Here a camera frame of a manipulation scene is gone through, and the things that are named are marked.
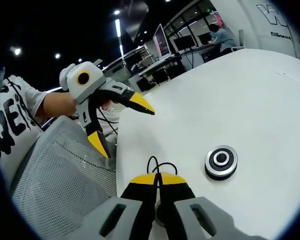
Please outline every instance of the yellow circle marker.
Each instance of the yellow circle marker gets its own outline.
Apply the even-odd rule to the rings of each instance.
[[[90,73],[88,71],[81,71],[76,76],[76,83],[79,86],[85,85],[90,80]]]

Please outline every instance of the logo on wall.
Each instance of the logo on wall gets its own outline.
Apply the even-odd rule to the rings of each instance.
[[[271,5],[257,5],[256,7],[262,12],[262,14],[265,16],[265,18],[271,25],[277,25],[288,28],[288,24],[284,17]],[[291,36],[283,35],[275,31],[271,31],[270,33],[273,37],[289,39],[292,41]]]
[[[288,27],[286,20],[283,16],[271,5],[257,5],[256,6],[269,21],[271,25],[281,25],[282,27]]]

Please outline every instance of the computer monitor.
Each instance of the computer monitor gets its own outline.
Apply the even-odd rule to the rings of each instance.
[[[167,37],[161,24],[159,24],[159,27],[155,31],[153,41],[160,58],[171,55]]]
[[[203,45],[208,45],[208,42],[211,41],[211,35],[210,32],[199,35],[198,38],[200,39],[200,42]]]
[[[183,36],[177,39],[174,39],[174,44],[178,51],[190,49],[191,47],[195,46],[196,43],[191,35]]]

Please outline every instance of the person's arm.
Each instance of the person's arm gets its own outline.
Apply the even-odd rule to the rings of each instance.
[[[76,112],[76,102],[69,92],[48,93],[36,111],[39,118],[73,115]]]

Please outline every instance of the ball bearing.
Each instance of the ball bearing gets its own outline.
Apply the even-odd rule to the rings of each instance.
[[[226,145],[211,149],[205,158],[205,172],[213,180],[222,181],[230,178],[236,171],[238,155]]]

